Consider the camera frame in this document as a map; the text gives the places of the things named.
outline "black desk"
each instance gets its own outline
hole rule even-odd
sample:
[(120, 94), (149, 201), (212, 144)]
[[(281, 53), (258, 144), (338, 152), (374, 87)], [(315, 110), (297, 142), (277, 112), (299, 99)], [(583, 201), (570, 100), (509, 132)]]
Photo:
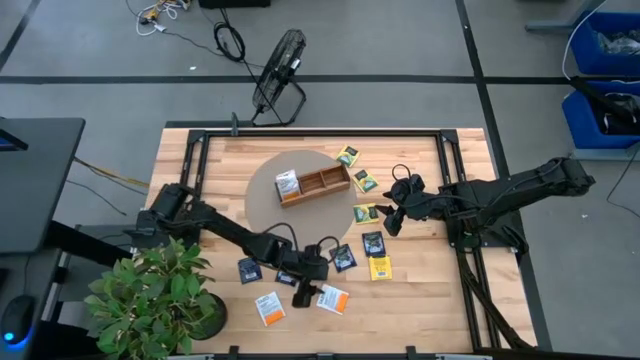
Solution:
[[(9, 270), (0, 285), (0, 315), (14, 297), (33, 296), (30, 339), (38, 334), (62, 251), (107, 266), (131, 257), (52, 221), (84, 124), (83, 119), (0, 119), (0, 129), (29, 145), (26, 151), (0, 152), (0, 268)], [(12, 349), (0, 339), (0, 359), (29, 359), (33, 343)]]

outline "potted plant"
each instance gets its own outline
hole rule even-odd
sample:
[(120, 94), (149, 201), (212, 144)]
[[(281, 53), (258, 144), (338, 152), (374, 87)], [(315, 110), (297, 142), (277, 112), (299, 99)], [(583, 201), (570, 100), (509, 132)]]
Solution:
[(200, 248), (188, 250), (171, 239), (165, 247), (142, 250), (117, 261), (89, 288), (85, 299), (98, 348), (108, 359), (163, 359), (179, 345), (191, 353), (192, 339), (208, 339), (227, 321), (222, 299), (202, 287), (213, 280), (195, 269), (211, 266), (199, 258)]

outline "gray floor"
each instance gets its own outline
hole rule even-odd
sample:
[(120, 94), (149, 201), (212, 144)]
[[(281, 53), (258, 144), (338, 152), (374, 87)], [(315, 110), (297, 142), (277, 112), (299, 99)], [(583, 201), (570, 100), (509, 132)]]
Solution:
[[(150, 1), (130, 0), (139, 9)], [(487, 76), (559, 76), (566, 35), (524, 32), (526, 20), (561, 16), (576, 1), (466, 0)], [(0, 48), (27, 0), (0, 0)], [(611, 0), (609, 10), (640, 11), (640, 2)], [(166, 20), (170, 31), (213, 45), (197, 7)], [(208, 12), (214, 20), (217, 13)], [(269, 9), (232, 9), (248, 59), (266, 61), (290, 27), (308, 38), (300, 74), (472, 75), (451, 0), (274, 0)], [(575, 71), (573, 59), (569, 71)], [(123, 1), (43, 0), (0, 75), (246, 75), (245, 69), (180, 39), (136, 35)], [(417, 83), (303, 84), (308, 102), (296, 126), (484, 127), (475, 85)], [(0, 85), (6, 117), (79, 116), (87, 127), (78, 156), (148, 180), (168, 120), (246, 119), (249, 84)], [(512, 172), (535, 167), (573, 147), (561, 103), (566, 86), (492, 85), (493, 103)], [(284, 94), (285, 113), (292, 96)], [(640, 356), (640, 222), (606, 203), (621, 163), (584, 163), (598, 183), (581, 198), (548, 199), (523, 210), (527, 238), (552, 344), (557, 351)], [(75, 167), (128, 216), (86, 190), (65, 188), (56, 219), (73, 224), (130, 224), (144, 197)], [(640, 211), (633, 167), (614, 201)]]

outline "computer monitor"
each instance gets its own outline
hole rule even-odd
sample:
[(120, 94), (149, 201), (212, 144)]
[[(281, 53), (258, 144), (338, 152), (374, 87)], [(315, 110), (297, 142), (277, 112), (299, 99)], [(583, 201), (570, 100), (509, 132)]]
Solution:
[(0, 129), (0, 151), (20, 151), (28, 148), (27, 143)]

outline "black plant pot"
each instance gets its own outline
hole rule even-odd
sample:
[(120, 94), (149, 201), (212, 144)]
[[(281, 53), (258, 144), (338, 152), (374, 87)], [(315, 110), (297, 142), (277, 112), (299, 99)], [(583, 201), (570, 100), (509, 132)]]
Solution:
[(206, 336), (203, 338), (192, 337), (194, 340), (207, 340), (216, 336), (220, 331), (222, 331), (222, 328), (224, 328), (224, 325), (227, 323), (227, 306), (224, 304), (224, 301), (215, 294), (209, 295), (211, 295), (213, 301), (216, 303), (216, 316), (211, 318), (211, 320), (202, 323)]

